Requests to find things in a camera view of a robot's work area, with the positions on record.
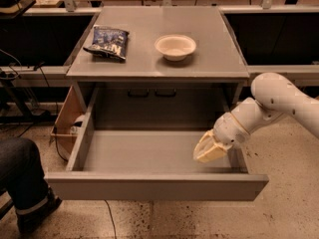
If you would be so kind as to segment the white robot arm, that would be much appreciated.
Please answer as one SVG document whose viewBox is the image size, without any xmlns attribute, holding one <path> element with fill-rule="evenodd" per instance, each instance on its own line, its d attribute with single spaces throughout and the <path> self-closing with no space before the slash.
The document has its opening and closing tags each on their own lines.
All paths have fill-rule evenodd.
<svg viewBox="0 0 319 239">
<path fill-rule="evenodd" d="M 319 101 L 301 92 L 277 73 L 263 73 L 251 83 L 252 98 L 247 98 L 231 112 L 217 119 L 213 128 L 200 139 L 193 159 L 210 162 L 239 148 L 250 136 L 282 115 L 298 121 L 319 137 Z"/>
</svg>

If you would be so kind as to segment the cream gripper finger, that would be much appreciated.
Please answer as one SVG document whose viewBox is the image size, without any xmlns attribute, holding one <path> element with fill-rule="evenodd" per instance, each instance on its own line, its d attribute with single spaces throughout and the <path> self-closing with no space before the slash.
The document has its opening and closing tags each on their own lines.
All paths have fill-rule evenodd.
<svg viewBox="0 0 319 239">
<path fill-rule="evenodd" d="M 227 155 L 228 148 L 221 142 L 215 142 L 214 148 L 211 150 L 208 158 L 196 158 L 198 162 L 206 163 Z"/>
<path fill-rule="evenodd" d="M 215 139 L 213 130 L 208 130 L 197 143 L 194 151 L 194 158 L 208 158 L 211 150 L 214 148 Z"/>
</svg>

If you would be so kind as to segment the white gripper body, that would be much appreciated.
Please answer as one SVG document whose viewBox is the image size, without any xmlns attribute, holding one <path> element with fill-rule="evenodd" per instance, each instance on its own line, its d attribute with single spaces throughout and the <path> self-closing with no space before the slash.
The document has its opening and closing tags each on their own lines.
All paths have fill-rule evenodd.
<svg viewBox="0 0 319 239">
<path fill-rule="evenodd" d="M 213 126 L 217 141 L 226 149 L 240 148 L 250 138 L 250 134 L 237 121 L 232 113 L 225 113 L 218 118 Z"/>
</svg>

